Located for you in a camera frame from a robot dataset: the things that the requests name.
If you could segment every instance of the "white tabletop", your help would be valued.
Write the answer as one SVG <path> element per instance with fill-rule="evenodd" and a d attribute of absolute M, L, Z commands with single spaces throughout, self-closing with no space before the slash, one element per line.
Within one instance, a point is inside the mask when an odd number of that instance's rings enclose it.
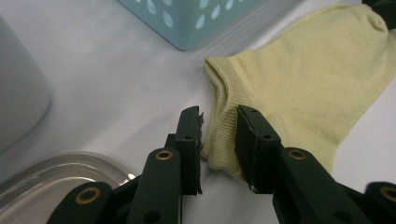
<path fill-rule="evenodd" d="M 179 51 L 116 0 L 3 0 L 0 15 L 29 50 L 51 90 L 46 117 L 0 154 L 0 183 L 24 168 L 70 151 L 98 152 L 139 175 L 150 151 L 176 131 L 179 113 L 205 112 L 211 92 L 205 56 L 255 49 L 306 12 L 339 2 L 277 1 L 257 7 L 197 49 Z M 337 150 L 332 175 L 364 191 L 396 183 L 396 81 L 393 80 Z M 202 161 L 204 194 L 185 197 L 184 223 L 277 223 L 271 195 L 255 195 Z"/>

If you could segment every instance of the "teal plastic basket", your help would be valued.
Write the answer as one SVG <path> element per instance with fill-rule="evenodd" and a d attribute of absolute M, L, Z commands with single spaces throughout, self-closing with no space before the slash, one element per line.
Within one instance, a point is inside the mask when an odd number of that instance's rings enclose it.
<path fill-rule="evenodd" d="M 259 0 L 119 0 L 176 48 L 191 49 Z"/>

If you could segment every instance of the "container lid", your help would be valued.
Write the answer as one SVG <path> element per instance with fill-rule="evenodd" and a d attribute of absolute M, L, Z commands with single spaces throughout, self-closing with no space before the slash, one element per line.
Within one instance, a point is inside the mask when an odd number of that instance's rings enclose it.
<path fill-rule="evenodd" d="M 46 223 L 71 189 L 90 181 L 106 182 L 114 189 L 133 178 L 125 167 L 101 154 L 53 157 L 0 186 L 0 223 Z"/>

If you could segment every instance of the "gray object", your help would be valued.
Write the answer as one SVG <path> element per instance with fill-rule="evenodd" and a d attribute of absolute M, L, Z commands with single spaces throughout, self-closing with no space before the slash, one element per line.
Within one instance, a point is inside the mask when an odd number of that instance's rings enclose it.
<path fill-rule="evenodd" d="M 49 104 L 47 83 L 32 56 L 0 17 L 0 152 L 26 135 Z"/>

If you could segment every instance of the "fabric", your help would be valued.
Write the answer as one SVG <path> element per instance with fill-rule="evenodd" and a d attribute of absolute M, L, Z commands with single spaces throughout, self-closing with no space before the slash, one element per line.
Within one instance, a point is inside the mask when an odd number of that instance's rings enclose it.
<path fill-rule="evenodd" d="M 236 107 L 248 105 L 285 147 L 310 151 L 331 172 L 337 146 L 396 73 L 395 59 L 395 36 L 365 5 L 325 7 L 260 49 L 208 57 L 213 106 L 202 156 L 244 178 L 233 150 Z"/>

